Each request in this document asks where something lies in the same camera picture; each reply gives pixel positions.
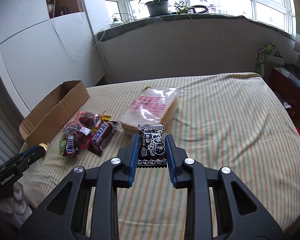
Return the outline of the white cabinet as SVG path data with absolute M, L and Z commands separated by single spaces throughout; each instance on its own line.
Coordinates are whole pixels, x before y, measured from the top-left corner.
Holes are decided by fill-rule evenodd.
M 105 76 L 95 34 L 107 16 L 104 0 L 0 0 L 0 78 L 22 116 L 65 81 Z

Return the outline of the small Snickers bar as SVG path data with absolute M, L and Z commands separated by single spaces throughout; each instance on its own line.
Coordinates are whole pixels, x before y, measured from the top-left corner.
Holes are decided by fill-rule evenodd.
M 74 158 L 79 154 L 79 145 L 73 134 L 62 137 L 60 141 L 60 151 L 63 157 Z

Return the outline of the gold round candy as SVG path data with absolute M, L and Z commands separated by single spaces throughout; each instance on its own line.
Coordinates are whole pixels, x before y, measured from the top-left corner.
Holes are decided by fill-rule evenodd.
M 40 157 L 43 159 L 46 156 L 47 148 L 48 148 L 47 144 L 44 143 L 39 144 Z

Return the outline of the brown cardboard box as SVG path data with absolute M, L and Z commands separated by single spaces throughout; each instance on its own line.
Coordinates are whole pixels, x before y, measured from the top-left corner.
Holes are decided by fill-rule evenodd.
M 21 122 L 21 137 L 31 147 L 50 143 L 88 99 L 89 94 L 82 81 L 62 83 Z

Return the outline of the red clear snack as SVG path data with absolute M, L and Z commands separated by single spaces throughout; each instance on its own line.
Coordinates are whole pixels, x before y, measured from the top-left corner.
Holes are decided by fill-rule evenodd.
M 74 136 L 78 147 L 84 149 L 88 147 L 100 124 L 101 117 L 98 114 L 79 111 L 76 117 L 63 127 L 62 134 Z

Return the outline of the black snack packet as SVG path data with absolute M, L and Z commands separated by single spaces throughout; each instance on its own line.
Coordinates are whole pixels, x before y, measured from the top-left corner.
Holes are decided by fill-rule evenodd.
M 140 146 L 138 168 L 166 168 L 166 148 L 163 142 L 163 124 L 139 124 Z

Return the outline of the sliced bread loaf bag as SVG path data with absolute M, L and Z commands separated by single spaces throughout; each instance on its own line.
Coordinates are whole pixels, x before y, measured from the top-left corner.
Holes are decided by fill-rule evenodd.
M 146 87 L 119 118 L 124 132 L 138 132 L 141 124 L 167 124 L 174 117 L 179 106 L 177 87 Z

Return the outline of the large Snickers bar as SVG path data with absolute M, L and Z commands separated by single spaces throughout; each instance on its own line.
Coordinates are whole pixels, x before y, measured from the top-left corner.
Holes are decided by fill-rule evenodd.
M 116 122 L 103 121 L 97 132 L 93 135 L 88 146 L 88 151 L 95 155 L 101 156 L 102 152 L 104 151 L 116 131 Z

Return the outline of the small trailing plant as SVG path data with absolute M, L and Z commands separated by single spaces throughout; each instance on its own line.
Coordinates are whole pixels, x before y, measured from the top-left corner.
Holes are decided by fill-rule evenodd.
M 205 5 L 186 5 L 185 2 L 175 2 L 173 6 L 175 7 L 176 11 L 172 12 L 172 15 L 185 15 L 189 19 L 192 19 L 191 15 L 193 14 L 205 14 L 209 12 L 208 7 Z

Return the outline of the green carton box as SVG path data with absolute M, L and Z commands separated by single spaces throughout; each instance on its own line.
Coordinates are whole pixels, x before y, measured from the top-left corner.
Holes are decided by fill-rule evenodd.
M 281 56 L 274 43 L 261 47 L 257 53 L 255 72 L 262 77 L 270 77 L 272 68 L 282 67 L 285 59 Z

